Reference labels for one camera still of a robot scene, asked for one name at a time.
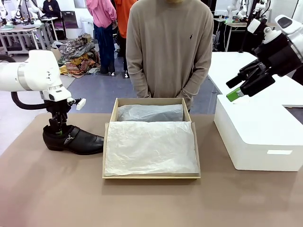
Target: pink hoodie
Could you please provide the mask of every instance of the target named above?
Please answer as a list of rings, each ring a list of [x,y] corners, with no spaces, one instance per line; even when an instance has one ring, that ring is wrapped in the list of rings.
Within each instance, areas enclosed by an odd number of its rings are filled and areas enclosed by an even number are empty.
[[[98,27],[106,28],[117,19],[116,10],[110,0],[87,0],[86,5]]]

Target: person in orange shirt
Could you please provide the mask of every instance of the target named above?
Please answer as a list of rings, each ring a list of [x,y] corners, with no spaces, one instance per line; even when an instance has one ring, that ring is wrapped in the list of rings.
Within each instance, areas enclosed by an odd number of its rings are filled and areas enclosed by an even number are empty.
[[[129,10],[132,5],[137,0],[115,0],[116,11],[117,11],[117,20],[119,27],[118,41],[120,46],[120,54],[123,56],[123,68],[125,73],[125,78],[129,78],[127,72],[127,63],[126,63],[126,32],[127,32],[127,22],[129,18]]]

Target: seated person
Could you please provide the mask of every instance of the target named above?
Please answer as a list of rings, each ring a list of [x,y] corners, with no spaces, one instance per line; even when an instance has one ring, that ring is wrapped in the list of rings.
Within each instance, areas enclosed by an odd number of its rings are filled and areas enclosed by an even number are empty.
[[[43,17],[61,18],[60,7],[56,0],[45,0],[43,8],[40,8],[40,10],[44,13]]]

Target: black shirt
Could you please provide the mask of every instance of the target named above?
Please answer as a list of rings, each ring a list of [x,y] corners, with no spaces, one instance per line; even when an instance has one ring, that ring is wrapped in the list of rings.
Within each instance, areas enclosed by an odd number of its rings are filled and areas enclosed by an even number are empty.
[[[59,4],[56,0],[51,0],[50,2],[48,0],[45,0],[43,3],[42,12],[45,13],[45,17],[61,17]]]

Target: person in pink hoodie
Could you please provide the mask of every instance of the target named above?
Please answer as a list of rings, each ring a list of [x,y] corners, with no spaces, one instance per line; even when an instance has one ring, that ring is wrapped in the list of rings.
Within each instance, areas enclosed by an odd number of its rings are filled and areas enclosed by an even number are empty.
[[[94,18],[95,36],[99,44],[100,72],[115,72],[115,46],[113,39],[113,21],[117,19],[116,10],[110,0],[87,0],[87,8]]]

